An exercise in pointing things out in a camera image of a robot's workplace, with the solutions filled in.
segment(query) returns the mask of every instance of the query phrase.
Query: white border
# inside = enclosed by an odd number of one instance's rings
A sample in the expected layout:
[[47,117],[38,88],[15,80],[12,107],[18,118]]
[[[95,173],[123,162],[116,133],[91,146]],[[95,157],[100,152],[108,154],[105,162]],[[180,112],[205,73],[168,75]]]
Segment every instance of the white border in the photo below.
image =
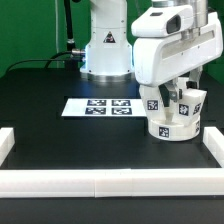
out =
[[[205,128],[203,141],[222,159],[224,136],[216,128]],[[224,195],[224,169],[0,171],[1,198],[195,195]]]

